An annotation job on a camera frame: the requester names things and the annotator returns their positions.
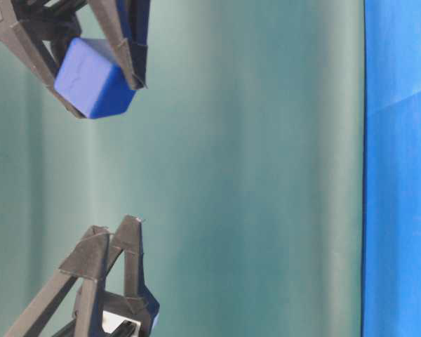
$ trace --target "gripper jaw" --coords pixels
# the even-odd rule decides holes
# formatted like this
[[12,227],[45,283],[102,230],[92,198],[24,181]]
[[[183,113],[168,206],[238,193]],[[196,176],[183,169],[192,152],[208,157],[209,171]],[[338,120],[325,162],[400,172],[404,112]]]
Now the gripper jaw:
[[[70,41],[81,36],[76,12],[89,4],[129,87],[145,87],[150,0],[0,0],[0,41],[74,116],[84,115],[53,88]],[[50,43],[46,48],[44,41]]]
[[[148,337],[159,303],[143,278],[140,221],[126,216],[112,241],[110,235],[104,227],[90,227],[5,337],[39,336],[79,278],[74,319],[54,337]],[[107,274],[122,252],[125,289],[131,289],[124,296],[105,291]]]

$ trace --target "teal fabric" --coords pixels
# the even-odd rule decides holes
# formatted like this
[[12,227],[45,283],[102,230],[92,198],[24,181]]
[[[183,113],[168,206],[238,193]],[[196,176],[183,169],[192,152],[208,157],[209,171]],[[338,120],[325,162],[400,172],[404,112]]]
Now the teal fabric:
[[20,163],[0,169],[0,335],[89,225],[130,213],[154,336],[359,336],[362,1],[153,1],[149,45],[149,89],[100,121],[0,48],[0,153]]

